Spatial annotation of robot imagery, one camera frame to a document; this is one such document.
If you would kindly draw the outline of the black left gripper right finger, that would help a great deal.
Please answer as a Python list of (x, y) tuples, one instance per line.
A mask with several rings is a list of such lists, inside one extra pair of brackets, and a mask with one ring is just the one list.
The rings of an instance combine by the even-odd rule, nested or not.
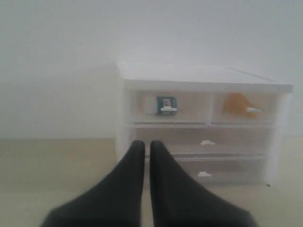
[(150, 191), (156, 227), (258, 226), (250, 212), (196, 182), (159, 140), (150, 144)]

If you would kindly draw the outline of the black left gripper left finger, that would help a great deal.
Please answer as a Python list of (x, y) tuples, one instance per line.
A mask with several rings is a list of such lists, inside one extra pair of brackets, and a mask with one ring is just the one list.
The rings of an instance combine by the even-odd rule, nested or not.
[(131, 143), (116, 167), (79, 197), (51, 210), (44, 227), (139, 227), (145, 144)]

